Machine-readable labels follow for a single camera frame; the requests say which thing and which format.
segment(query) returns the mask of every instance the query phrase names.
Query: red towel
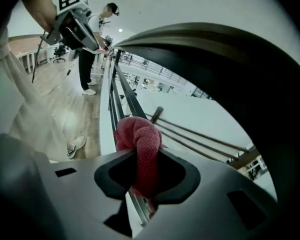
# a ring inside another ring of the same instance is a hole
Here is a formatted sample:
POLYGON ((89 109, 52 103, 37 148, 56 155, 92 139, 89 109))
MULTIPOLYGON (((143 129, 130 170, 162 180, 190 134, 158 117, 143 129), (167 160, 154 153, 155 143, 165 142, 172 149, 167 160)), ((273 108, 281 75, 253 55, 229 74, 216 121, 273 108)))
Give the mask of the red towel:
POLYGON ((161 132, 150 121, 133 116, 120 120, 113 134, 117 151, 137 151, 136 181, 130 190, 137 197, 154 198, 159 184, 158 150, 164 147, 161 132))

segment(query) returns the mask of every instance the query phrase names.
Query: office chair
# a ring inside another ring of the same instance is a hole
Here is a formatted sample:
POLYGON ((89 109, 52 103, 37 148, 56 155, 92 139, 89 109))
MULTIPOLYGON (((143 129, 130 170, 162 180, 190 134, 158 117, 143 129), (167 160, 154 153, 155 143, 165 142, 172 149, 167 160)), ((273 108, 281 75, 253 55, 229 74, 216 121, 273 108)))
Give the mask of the office chair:
POLYGON ((59 63, 60 60, 66 61, 64 58, 62 58, 62 56, 64 56, 66 54, 66 46, 65 45, 61 44, 61 45, 59 45, 58 49, 54 49, 54 50, 55 50, 54 55, 56 55, 57 58, 55 60, 53 60, 53 62, 57 61, 59 63))

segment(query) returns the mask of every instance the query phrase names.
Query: white ceiling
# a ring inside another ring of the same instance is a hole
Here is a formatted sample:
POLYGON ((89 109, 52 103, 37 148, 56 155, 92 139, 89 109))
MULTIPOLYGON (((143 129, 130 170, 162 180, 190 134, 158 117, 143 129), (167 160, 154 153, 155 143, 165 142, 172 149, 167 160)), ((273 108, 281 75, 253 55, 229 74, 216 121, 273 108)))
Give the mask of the white ceiling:
POLYGON ((299 33, 275 0, 89 0, 96 14, 111 2, 119 6, 120 16, 109 19, 111 28, 103 34, 110 35, 115 43, 160 26, 209 22, 261 36, 300 63, 299 33))

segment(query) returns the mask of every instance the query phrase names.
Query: person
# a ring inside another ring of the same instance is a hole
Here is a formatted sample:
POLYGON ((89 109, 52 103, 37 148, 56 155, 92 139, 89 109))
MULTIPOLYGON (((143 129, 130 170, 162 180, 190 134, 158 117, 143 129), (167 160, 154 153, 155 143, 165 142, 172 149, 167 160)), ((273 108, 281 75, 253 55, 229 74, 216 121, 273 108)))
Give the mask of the person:
MULTIPOLYGON (((110 18, 113 14, 118 14, 118 6, 111 2, 108 3, 104 8, 102 13, 99 15, 92 15, 89 19, 89 26, 94 32, 94 37, 97 40, 99 46, 102 49, 106 49, 105 39, 101 37, 102 28, 104 26, 104 19, 110 18)), ((94 86, 97 82, 92 81, 90 78, 91 68, 95 61, 97 51, 92 51, 88 48, 83 48, 79 52, 79 74, 80 74, 80 83, 83 89, 82 94, 84 95, 95 95, 96 92, 89 88, 89 86, 94 86)))
MULTIPOLYGON (((57 15, 53 1, 21 1, 33 19, 49 32, 57 15)), ((86 138, 80 136, 67 143, 26 70, 11 53, 7 28, 9 18, 0 29, 0 134, 24 142, 35 151, 46 154, 50 160, 64 162, 72 159, 86 143, 86 138)))
MULTIPOLYGON (((138 95, 135 92, 135 90, 136 89, 133 89, 132 91, 133 91, 134 96, 137 97, 138 95)), ((128 118, 128 117, 130 117, 131 110, 130 110, 127 98, 124 95, 120 95, 120 98, 121 98, 121 106, 122 106, 122 110, 123 110, 124 116, 126 118, 128 118)))

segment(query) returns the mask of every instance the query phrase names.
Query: sneaker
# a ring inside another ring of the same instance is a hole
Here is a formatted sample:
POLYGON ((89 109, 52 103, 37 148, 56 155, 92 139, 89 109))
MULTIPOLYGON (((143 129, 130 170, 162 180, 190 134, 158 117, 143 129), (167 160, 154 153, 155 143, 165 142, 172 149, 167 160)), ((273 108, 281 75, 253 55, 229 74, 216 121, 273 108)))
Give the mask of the sneaker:
POLYGON ((81 137, 76 138, 72 143, 70 143, 70 144, 74 145, 74 149, 73 149, 73 151, 68 152, 68 158, 69 159, 74 158, 77 150, 81 149, 84 146, 84 144, 86 143, 86 141, 87 141, 87 138, 81 136, 81 137))
POLYGON ((93 81, 93 80, 91 80, 91 82, 88 82, 88 85, 90 85, 90 86, 95 86, 96 84, 97 84, 97 82, 93 81))
POLYGON ((85 95, 95 95, 96 92, 94 90, 91 90, 91 89, 86 89, 82 92, 82 94, 85 94, 85 95))

